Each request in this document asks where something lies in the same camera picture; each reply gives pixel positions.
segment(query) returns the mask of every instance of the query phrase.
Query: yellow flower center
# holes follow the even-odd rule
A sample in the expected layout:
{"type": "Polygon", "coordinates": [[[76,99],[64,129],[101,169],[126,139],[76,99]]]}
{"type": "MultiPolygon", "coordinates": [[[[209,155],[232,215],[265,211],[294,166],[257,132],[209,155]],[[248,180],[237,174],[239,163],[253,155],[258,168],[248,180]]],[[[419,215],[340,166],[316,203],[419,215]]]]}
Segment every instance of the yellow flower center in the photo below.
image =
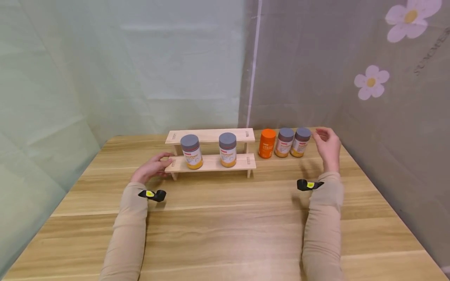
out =
{"type": "Polygon", "coordinates": [[[367,80],[367,86],[369,86],[370,88],[372,88],[373,86],[375,86],[375,78],[369,78],[367,80]]]}
{"type": "Polygon", "coordinates": [[[417,10],[410,10],[405,15],[405,23],[412,23],[417,18],[417,10]]]}

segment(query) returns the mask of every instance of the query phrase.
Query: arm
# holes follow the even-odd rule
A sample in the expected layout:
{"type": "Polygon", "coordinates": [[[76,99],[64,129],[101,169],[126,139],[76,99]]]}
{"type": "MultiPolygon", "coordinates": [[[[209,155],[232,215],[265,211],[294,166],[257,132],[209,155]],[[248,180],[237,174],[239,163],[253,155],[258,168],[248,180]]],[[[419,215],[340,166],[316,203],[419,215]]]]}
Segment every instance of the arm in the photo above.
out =
{"type": "Polygon", "coordinates": [[[342,281],[341,206],[344,186],[339,175],[341,141],[332,129],[313,133],[324,162],[319,181],[324,184],[312,192],[303,241],[303,267],[309,281],[342,281]]]}
{"type": "Polygon", "coordinates": [[[145,250],[147,198],[138,194],[155,175],[165,176],[164,168],[172,159],[162,161],[170,153],[160,153],[140,166],[123,191],[119,214],[113,226],[111,241],[100,273],[100,281],[137,281],[145,250]]]}
{"type": "Polygon", "coordinates": [[[344,186],[339,173],[319,177],[324,184],[312,192],[303,242],[303,267],[308,281],[342,281],[341,206],[344,186]]]}

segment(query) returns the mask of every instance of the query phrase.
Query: wrist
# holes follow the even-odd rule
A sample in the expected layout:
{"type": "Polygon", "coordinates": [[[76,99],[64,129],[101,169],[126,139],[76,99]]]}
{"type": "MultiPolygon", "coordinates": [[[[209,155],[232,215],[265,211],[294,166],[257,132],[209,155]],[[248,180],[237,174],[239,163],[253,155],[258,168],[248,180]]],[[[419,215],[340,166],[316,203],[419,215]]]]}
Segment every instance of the wrist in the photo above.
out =
{"type": "Polygon", "coordinates": [[[141,184],[145,185],[145,183],[147,182],[147,176],[145,174],[141,173],[140,171],[136,171],[131,176],[130,182],[141,183],[141,184]]]}
{"type": "Polygon", "coordinates": [[[339,162],[325,162],[324,161],[324,173],[336,172],[339,173],[339,162]]]}

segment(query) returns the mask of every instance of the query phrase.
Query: hand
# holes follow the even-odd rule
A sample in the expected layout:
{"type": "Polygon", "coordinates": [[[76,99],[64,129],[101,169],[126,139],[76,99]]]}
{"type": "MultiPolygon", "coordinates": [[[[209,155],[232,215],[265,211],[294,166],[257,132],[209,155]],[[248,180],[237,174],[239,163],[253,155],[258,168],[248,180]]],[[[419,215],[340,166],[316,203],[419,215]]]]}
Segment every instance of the hand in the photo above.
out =
{"type": "Polygon", "coordinates": [[[173,156],[173,154],[162,152],[153,156],[135,171],[130,181],[145,184],[155,175],[163,177],[167,176],[164,169],[172,163],[172,159],[165,161],[161,161],[161,159],[169,156],[173,156]]]}
{"type": "Polygon", "coordinates": [[[339,173],[339,151],[341,150],[339,137],[330,128],[317,128],[312,133],[312,137],[324,161],[324,172],[339,173]]]}

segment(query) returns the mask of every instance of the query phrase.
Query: vertical seam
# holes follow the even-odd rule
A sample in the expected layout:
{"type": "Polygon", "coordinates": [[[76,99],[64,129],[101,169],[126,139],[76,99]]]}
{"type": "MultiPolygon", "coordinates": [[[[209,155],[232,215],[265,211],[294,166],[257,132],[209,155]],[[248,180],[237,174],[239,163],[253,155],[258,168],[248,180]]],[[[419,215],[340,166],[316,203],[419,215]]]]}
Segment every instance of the vertical seam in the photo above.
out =
{"type": "Polygon", "coordinates": [[[248,128],[250,124],[250,112],[252,111],[253,89],[255,85],[255,72],[256,72],[256,58],[258,54],[259,30],[261,26],[261,7],[262,7],[262,0],[258,0],[258,15],[256,16],[257,18],[256,18],[255,44],[253,47],[252,78],[250,80],[250,96],[248,98],[246,128],[248,128]]]}

